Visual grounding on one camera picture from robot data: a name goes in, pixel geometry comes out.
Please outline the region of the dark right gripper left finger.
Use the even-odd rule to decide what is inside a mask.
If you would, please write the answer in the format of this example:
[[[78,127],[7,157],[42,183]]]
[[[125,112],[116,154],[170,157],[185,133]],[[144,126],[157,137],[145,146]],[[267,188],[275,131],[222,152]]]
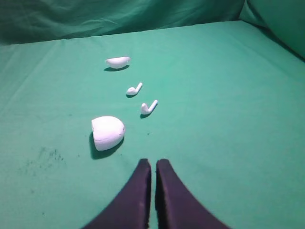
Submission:
[[[147,229],[151,206],[151,165],[139,160],[134,172],[110,204],[85,229]]]

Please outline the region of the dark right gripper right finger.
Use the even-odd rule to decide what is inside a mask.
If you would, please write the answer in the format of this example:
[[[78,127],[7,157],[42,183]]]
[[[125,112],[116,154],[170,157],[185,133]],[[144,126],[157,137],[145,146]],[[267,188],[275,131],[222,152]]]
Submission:
[[[168,159],[156,164],[155,209],[160,229],[227,229],[187,189]]]

